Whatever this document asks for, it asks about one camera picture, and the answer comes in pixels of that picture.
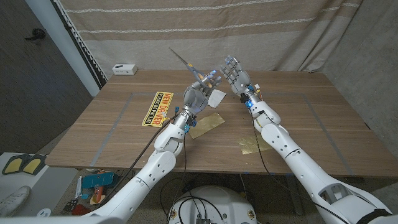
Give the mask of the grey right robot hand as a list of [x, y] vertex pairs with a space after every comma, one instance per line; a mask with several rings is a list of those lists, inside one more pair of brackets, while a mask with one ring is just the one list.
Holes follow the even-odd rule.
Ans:
[[220, 72], [230, 84], [233, 93], [240, 97], [241, 103], [250, 108], [260, 102], [261, 99], [254, 92], [251, 79], [239, 60], [229, 55], [225, 64], [226, 66], [220, 66]]

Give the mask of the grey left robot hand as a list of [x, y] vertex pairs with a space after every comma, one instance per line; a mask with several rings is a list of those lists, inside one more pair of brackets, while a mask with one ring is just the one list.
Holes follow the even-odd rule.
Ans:
[[186, 125], [192, 126], [196, 115], [203, 111], [208, 104], [213, 90], [221, 83], [221, 77], [216, 70], [206, 75], [199, 74], [203, 79], [203, 85], [199, 82], [192, 83], [184, 92], [183, 111], [177, 116], [174, 125], [183, 129]]

